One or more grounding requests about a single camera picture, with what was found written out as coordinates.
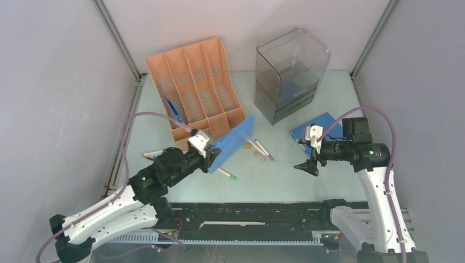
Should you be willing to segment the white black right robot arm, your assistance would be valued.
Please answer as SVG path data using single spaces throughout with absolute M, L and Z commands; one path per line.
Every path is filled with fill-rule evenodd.
M 357 262 L 428 262 L 427 253 L 417 249 L 402 215 L 389 166 L 389 148 L 372 141 L 367 118 L 344 118 L 341 138 L 318 142 L 323 133 L 323 127 L 314 123 L 301 129 L 297 142 L 309 147 L 311 154 L 295 168 L 318 176 L 318 165 L 348 162 L 367 197 L 372 227 L 357 218 L 354 209 L 342 199 L 324 202 L 326 208 L 319 214 L 321 226 L 337 227 L 356 249 Z

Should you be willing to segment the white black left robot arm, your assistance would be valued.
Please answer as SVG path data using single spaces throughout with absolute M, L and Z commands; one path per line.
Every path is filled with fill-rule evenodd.
M 220 153 L 210 146 L 205 155 L 192 146 L 187 152 L 167 148 L 111 196 L 76 215 L 51 217 L 59 260 L 79 262 L 118 236 L 146 227 L 169 227 L 174 212 L 165 197 L 168 189 L 198 169 L 207 173 Z

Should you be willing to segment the grey transparent drawer unit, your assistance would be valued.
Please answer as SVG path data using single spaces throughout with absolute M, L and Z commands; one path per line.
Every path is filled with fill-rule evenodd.
M 271 125 L 312 103 L 330 59 L 329 46 L 302 27 L 256 47 L 253 102 Z

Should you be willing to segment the blue folder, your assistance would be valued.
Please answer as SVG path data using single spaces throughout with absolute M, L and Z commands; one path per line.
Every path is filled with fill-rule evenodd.
M 165 95 L 163 96 L 165 98 L 165 101 L 167 102 L 171 112 L 173 113 L 173 115 L 175 116 L 175 119 L 182 123 L 182 124 L 185 124 L 184 122 L 184 118 L 182 117 L 182 115 L 179 113 L 179 111 L 177 110 L 177 108 L 174 106 L 174 104 L 168 99 L 168 97 L 166 97 Z
M 218 170 L 239 148 L 251 138 L 254 130 L 255 115 L 251 115 L 232 129 L 223 138 L 213 144 L 213 150 L 220 150 L 208 168 L 209 173 Z
M 328 131 L 324 139 L 329 141 L 345 140 L 340 124 L 334 124 L 336 120 L 328 113 L 323 113 L 290 131 L 290 136 L 298 142 L 304 150 L 310 150 L 310 145 Z

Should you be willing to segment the long beige eraser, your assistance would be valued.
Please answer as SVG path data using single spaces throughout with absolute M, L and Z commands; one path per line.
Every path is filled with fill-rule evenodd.
M 259 158 L 259 159 L 262 160 L 262 161 L 266 161 L 266 159 L 267 159 L 267 156 L 266 156 L 266 155 L 260 153 L 260 152 L 257 151 L 257 150 L 255 150 L 253 154 L 254 154 L 254 156 L 256 156 L 257 158 Z

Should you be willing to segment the white marker purple cap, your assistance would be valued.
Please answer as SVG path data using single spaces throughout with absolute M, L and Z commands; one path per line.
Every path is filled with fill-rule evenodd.
M 259 140 L 255 139 L 255 143 L 263 152 L 263 155 L 267 156 L 271 161 L 275 160 L 275 158 L 269 153 L 269 151 L 263 146 L 263 144 Z

